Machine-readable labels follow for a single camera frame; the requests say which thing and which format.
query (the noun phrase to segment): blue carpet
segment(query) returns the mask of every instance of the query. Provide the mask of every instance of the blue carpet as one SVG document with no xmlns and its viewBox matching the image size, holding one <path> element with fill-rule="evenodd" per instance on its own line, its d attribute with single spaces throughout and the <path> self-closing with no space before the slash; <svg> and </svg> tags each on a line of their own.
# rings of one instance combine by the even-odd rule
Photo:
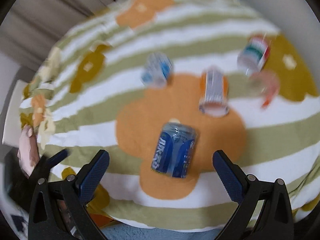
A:
<svg viewBox="0 0 320 240">
<path fill-rule="evenodd" d="M 220 229 L 205 232 L 182 233 L 166 229 L 136 228 L 126 224 L 105 227 L 101 230 L 109 240 L 214 240 Z"/>
</svg>

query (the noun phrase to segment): striped blanket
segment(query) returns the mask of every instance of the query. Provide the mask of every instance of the striped blanket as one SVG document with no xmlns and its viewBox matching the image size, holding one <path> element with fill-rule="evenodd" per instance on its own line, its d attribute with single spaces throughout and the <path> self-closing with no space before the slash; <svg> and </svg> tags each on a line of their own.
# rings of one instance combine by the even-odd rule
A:
<svg viewBox="0 0 320 240">
<path fill-rule="evenodd" d="M 281 81 L 265 110 L 236 64 L 253 34 L 270 39 L 264 68 Z M 157 51 L 174 68 L 161 90 L 140 79 Z M 229 82 L 230 112 L 222 118 L 198 110 L 200 75 L 212 65 Z M 70 151 L 51 181 L 77 173 L 98 150 L 109 152 L 91 214 L 188 232 L 225 224 L 236 204 L 213 170 L 217 149 L 260 180 L 284 179 L 296 220 L 319 200 L 320 100 L 312 77 L 280 30 L 238 0 L 119 0 L 52 48 L 24 98 L 21 125 L 33 125 L 39 153 Z M 200 132 L 186 179 L 150 169 L 161 127 L 172 118 Z"/>
</svg>

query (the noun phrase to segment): orange flower pattern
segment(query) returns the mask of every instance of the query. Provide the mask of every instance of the orange flower pattern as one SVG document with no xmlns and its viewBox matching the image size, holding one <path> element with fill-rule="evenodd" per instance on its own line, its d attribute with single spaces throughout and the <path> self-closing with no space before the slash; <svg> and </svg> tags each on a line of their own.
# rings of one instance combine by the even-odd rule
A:
<svg viewBox="0 0 320 240">
<path fill-rule="evenodd" d="M 163 90 L 145 90 L 144 97 L 125 106 L 117 116 L 116 137 L 126 153 L 143 159 L 140 185 L 145 193 L 158 199 L 180 199 L 194 189 L 201 170 L 213 171 L 212 154 L 222 149 L 234 162 L 246 143 L 244 124 L 230 110 L 222 118 L 199 111 L 200 79 L 175 75 Z M 178 119 L 198 132 L 193 160 L 185 179 L 170 178 L 151 170 L 161 127 Z"/>
<path fill-rule="evenodd" d="M 44 120 L 46 99 L 42 94 L 38 94 L 31 99 L 31 105 L 33 107 L 33 127 L 39 126 Z"/>
<path fill-rule="evenodd" d="M 119 26 L 134 29 L 151 21 L 157 12 L 174 4 L 173 0 L 134 0 L 131 7 L 116 17 Z"/>
</svg>

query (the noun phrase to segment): beige curtain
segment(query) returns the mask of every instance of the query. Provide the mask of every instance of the beige curtain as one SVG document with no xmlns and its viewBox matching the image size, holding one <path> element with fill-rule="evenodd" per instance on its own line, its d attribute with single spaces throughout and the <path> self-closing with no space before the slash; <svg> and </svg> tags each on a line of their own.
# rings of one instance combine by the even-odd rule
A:
<svg viewBox="0 0 320 240">
<path fill-rule="evenodd" d="M 0 51 L 37 70 L 72 26 L 115 0 L 17 0 L 0 27 Z"/>
</svg>

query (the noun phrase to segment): beverage can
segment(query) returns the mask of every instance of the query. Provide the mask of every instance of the beverage can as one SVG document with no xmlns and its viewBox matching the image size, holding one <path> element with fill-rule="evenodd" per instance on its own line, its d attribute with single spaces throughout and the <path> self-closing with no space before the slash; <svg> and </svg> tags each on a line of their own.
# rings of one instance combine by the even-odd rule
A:
<svg viewBox="0 0 320 240">
<path fill-rule="evenodd" d="M 174 178 L 185 178 L 195 140 L 196 131 L 192 127 L 166 123 L 162 127 L 151 169 Z"/>
<path fill-rule="evenodd" d="M 215 117 L 222 117 L 229 112 L 228 80 L 217 68 L 211 68 L 201 75 L 200 90 L 200 111 Z"/>
<path fill-rule="evenodd" d="M 260 72 L 270 54 L 270 42 L 263 36 L 253 36 L 239 54 L 237 63 L 246 75 Z"/>
<path fill-rule="evenodd" d="M 166 54 L 161 52 L 151 53 L 145 64 L 141 79 L 145 86 L 163 88 L 172 73 L 172 63 Z"/>
</svg>

